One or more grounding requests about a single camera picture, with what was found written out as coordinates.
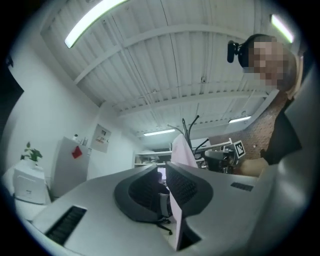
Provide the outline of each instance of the cable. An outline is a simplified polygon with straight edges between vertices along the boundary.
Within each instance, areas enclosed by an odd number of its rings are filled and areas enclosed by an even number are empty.
[[[192,126],[194,125],[194,123],[197,121],[197,119],[198,119],[199,117],[200,117],[200,115],[197,115],[197,116],[195,117],[195,119],[193,120],[192,124],[191,124],[190,127],[189,127],[189,131],[188,131],[189,138],[190,138],[191,128],[192,128]]]
[[[205,144],[207,141],[209,141],[209,139],[207,138],[204,142],[202,142],[199,146],[196,147],[196,149],[193,151],[193,155],[195,156],[196,153],[197,153],[197,150],[203,145]]]
[[[177,127],[175,127],[175,126],[172,126],[172,125],[170,125],[170,124],[168,124],[167,126],[169,126],[169,127],[171,127],[171,128],[174,128],[174,129],[177,129],[180,133],[184,134],[184,133],[182,132],[182,130],[180,130],[179,128],[177,128]]]
[[[186,142],[188,143],[191,151],[192,151],[192,146],[191,146],[191,141],[190,141],[190,138],[189,138],[189,134],[188,134],[188,129],[187,129],[187,126],[186,126],[186,121],[184,118],[182,118],[182,125],[183,125],[183,131],[184,131],[184,137],[186,139]]]
[[[195,160],[200,160],[202,158],[202,155],[200,155],[200,157],[198,158],[194,158]]]

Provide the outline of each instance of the white wall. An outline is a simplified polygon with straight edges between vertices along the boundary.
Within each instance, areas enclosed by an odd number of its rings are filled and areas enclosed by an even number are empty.
[[[88,178],[130,169],[135,153],[144,147],[106,103],[98,108],[75,86],[46,46],[40,31],[51,7],[49,4],[33,18],[10,53],[14,63],[10,71],[24,93],[0,144],[5,169],[19,161],[30,141],[43,155],[39,165],[50,178],[59,140],[78,134],[89,138],[89,146],[97,124],[111,132],[110,143],[106,153],[92,150]]]
[[[0,146],[8,169],[30,141],[43,155],[39,165],[50,177],[58,141],[74,134],[88,137],[99,108],[74,86],[45,45],[41,21],[42,15],[36,16],[10,52],[10,72],[24,93],[9,116]]]
[[[135,154],[145,147],[123,126],[117,114],[106,102],[101,105],[91,131],[94,131],[97,124],[110,131],[111,136],[106,153],[92,150],[88,179],[133,168]]]

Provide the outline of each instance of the screen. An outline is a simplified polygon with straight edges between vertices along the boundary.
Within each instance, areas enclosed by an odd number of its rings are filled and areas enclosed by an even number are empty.
[[[166,168],[158,168],[158,172],[162,173],[162,180],[166,180]]]

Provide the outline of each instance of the fluorescent light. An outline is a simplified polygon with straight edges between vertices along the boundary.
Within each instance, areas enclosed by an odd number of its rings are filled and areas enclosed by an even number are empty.
[[[173,133],[175,132],[175,129],[170,129],[170,130],[161,130],[161,131],[155,131],[155,132],[150,132],[150,133],[145,133],[144,136],[151,136],[151,135],[158,135],[158,134],[167,134],[167,133]]]
[[[279,20],[277,16],[271,16],[271,23],[289,40],[290,43],[294,41],[294,36],[292,33],[286,28],[286,26]]]
[[[105,14],[108,10],[115,7],[122,2],[127,0],[102,0],[95,7],[93,7],[90,11],[88,11],[82,19],[74,26],[71,32],[67,35],[64,40],[66,46],[71,48],[77,39],[89,28],[92,23],[94,23],[97,19],[99,19],[103,14]]]
[[[229,124],[235,123],[235,122],[244,121],[244,120],[248,120],[249,118],[251,118],[251,116],[246,116],[246,117],[241,117],[241,118],[237,118],[237,119],[232,119],[232,120],[229,121]]]

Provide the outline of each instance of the brick wall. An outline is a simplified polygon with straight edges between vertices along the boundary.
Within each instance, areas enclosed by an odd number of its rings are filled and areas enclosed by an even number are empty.
[[[286,94],[279,92],[269,107],[248,128],[239,132],[210,137],[211,145],[226,142],[229,138],[233,142],[241,140],[246,159],[260,158],[260,150],[267,150],[271,134],[274,130],[275,119],[285,105],[286,100]]]

